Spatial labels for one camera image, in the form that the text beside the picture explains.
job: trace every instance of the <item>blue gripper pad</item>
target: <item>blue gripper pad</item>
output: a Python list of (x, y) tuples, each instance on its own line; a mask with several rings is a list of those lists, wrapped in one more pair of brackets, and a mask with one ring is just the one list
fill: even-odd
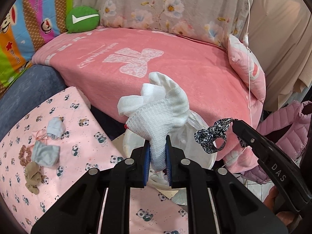
[(144, 186), (146, 186), (147, 181), (149, 180), (149, 166), (151, 163), (150, 156), (150, 145), (146, 144), (145, 157), (144, 157), (144, 165), (143, 165), (143, 177), (144, 177)]
[(169, 186), (172, 186), (172, 178), (171, 178), (171, 161), (169, 154), (169, 146), (166, 143), (166, 171), (167, 171), (167, 179), (169, 182)]

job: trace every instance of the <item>silver screw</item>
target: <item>silver screw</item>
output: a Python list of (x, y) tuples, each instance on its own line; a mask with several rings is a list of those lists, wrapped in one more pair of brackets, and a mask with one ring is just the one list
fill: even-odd
[(124, 163), (127, 164), (127, 165), (131, 165), (131, 164), (133, 164), (134, 162), (135, 162), (134, 159), (126, 159), (126, 160), (124, 161)]
[(89, 170), (90, 175), (95, 175), (95, 174), (97, 174), (97, 172), (98, 172), (97, 168), (92, 168)]
[(189, 165), (191, 163), (191, 161), (189, 159), (182, 159), (181, 160), (181, 164), (183, 165)]
[(225, 175), (225, 174), (227, 174), (227, 169), (225, 169), (225, 168), (219, 168), (219, 169), (218, 169), (218, 173), (221, 174), (221, 175)]

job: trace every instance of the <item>brown scrunchie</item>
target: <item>brown scrunchie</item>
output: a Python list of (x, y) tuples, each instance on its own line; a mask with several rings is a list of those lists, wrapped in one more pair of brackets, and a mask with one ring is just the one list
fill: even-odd
[(20, 160), (21, 166), (28, 165), (32, 161), (31, 157), (32, 157), (32, 152), (31, 152), (30, 148), (26, 148), (26, 146), (23, 145), (21, 147), (19, 154), (18, 154), (18, 159)]

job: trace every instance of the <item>pink puffer jacket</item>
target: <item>pink puffer jacket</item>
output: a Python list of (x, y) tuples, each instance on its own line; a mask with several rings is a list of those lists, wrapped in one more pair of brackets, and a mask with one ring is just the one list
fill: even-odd
[[(257, 131), (274, 142), (293, 160), (298, 159), (308, 142), (308, 129), (311, 120), (312, 102), (292, 102), (290, 105), (271, 113), (261, 122)], [(242, 173), (242, 177), (265, 184), (270, 181), (258, 165)]]

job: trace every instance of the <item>pink pillow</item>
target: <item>pink pillow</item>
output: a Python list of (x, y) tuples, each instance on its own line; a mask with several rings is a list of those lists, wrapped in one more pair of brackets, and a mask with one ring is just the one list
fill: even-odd
[(247, 87), (249, 87), (249, 55), (250, 91), (259, 101), (261, 101), (261, 103), (263, 103), (266, 98), (266, 77), (255, 55), (252, 52), (249, 52), (244, 44), (233, 35), (229, 36), (227, 51), (231, 67)]

